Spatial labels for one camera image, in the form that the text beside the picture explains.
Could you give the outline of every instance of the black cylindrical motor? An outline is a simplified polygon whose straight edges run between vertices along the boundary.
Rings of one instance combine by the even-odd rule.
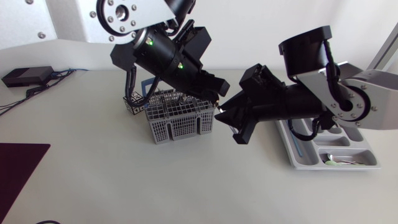
[[[289,77],[324,68],[326,57],[323,41],[331,38],[330,26],[323,26],[297,35],[279,44]]]

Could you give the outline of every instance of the white wall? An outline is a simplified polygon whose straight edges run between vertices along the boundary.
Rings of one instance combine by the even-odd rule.
[[[284,69],[278,45],[324,25],[332,28],[335,60],[366,68],[398,22],[397,9],[396,0],[198,0],[189,18],[206,26],[213,39],[202,58],[207,69],[248,68],[255,63]],[[112,48],[56,40],[1,50],[0,76],[37,65],[117,69],[109,57]]]

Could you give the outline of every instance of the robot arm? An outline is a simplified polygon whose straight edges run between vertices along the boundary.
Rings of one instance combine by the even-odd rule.
[[[312,140],[319,128],[340,124],[368,129],[397,129],[398,76],[379,70],[362,71],[348,63],[333,62],[327,39],[330,28],[300,34],[279,45],[287,74],[296,84],[286,86],[266,66],[246,70],[243,89],[220,108],[216,119],[236,129],[239,144],[247,144],[260,121],[314,118]]]

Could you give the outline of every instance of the gray cutlery tray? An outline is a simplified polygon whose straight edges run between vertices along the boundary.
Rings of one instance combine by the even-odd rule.
[[[380,163],[372,152],[368,142],[356,128],[333,127],[319,130],[312,141],[301,141],[291,132],[286,121],[276,121],[276,125],[285,144],[290,163],[298,170],[370,170],[380,169]],[[295,119],[296,132],[311,135],[311,119]],[[339,160],[358,161],[361,165],[342,164],[329,166],[328,154]]]

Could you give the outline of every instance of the utensil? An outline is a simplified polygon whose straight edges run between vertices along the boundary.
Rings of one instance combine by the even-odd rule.
[[[346,161],[346,160],[343,160],[343,159],[336,159],[335,157],[333,157],[332,154],[328,154],[328,158],[329,158],[329,160],[334,161],[334,162],[337,162],[337,163],[340,163],[340,164],[364,165],[363,163],[357,162],[357,161]]]

